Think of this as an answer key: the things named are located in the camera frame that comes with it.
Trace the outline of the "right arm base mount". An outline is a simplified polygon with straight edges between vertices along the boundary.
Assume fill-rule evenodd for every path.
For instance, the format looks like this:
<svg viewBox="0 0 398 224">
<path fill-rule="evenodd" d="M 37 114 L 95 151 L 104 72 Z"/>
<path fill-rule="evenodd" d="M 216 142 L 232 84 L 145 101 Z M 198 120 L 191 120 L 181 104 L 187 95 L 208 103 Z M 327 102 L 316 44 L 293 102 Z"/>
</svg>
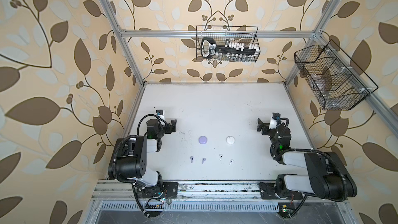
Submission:
<svg viewBox="0 0 398 224">
<path fill-rule="evenodd" d="M 283 219 L 292 219 L 304 205 L 307 195 L 287 189 L 281 180 L 274 183 L 258 183 L 262 200 L 280 200 L 278 215 Z"/>
</svg>

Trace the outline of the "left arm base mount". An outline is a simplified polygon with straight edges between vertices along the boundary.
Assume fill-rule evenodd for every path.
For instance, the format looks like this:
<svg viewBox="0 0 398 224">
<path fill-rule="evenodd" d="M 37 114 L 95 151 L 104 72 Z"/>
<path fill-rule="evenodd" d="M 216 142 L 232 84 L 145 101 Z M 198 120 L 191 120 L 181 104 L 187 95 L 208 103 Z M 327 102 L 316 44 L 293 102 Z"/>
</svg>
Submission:
<svg viewBox="0 0 398 224">
<path fill-rule="evenodd" d="M 137 188 L 132 186 L 138 209 L 147 218 L 159 216 L 167 204 L 178 195 L 179 183 L 165 182 L 152 187 Z"/>
</svg>

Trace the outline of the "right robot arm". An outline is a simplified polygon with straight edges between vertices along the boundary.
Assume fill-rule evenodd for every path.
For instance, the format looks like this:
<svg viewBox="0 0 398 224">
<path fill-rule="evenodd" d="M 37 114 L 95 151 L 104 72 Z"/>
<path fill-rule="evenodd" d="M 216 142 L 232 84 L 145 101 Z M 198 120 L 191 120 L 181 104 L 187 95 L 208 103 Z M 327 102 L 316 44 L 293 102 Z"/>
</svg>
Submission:
<svg viewBox="0 0 398 224">
<path fill-rule="evenodd" d="M 257 120 L 257 131 L 271 141 L 269 153 L 278 164 L 305 169 L 306 174 L 279 174 L 274 183 L 259 183 L 262 199 L 305 196 L 344 202 L 358 194 L 358 188 L 335 152 L 292 148 L 289 119 L 274 113 L 270 122 Z"/>
</svg>

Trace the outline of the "white earbud charging case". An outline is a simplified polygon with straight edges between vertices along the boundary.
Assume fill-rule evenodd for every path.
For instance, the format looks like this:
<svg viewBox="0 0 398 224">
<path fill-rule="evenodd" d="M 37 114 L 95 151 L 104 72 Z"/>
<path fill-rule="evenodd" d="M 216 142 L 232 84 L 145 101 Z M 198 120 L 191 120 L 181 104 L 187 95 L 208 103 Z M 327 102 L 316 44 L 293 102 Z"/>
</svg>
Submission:
<svg viewBox="0 0 398 224">
<path fill-rule="evenodd" d="M 229 144 L 229 145 L 235 144 L 235 141 L 236 141 L 236 139 L 235 139 L 233 136 L 228 136 L 228 137 L 226 138 L 226 142 L 227 142 L 227 144 Z"/>
</svg>

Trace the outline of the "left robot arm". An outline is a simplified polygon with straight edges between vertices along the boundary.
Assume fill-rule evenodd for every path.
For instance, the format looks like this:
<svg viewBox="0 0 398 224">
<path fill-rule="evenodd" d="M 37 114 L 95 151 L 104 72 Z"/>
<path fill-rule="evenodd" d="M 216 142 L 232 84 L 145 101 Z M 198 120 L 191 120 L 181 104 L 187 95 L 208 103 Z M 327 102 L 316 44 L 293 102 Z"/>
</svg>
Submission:
<svg viewBox="0 0 398 224">
<path fill-rule="evenodd" d="M 175 133 L 177 120 L 167 122 L 163 110 L 145 115 L 137 133 L 117 139 L 108 167 L 108 177 L 142 190 L 163 191 L 161 173 L 149 168 L 147 155 L 161 150 L 162 138 Z"/>
</svg>

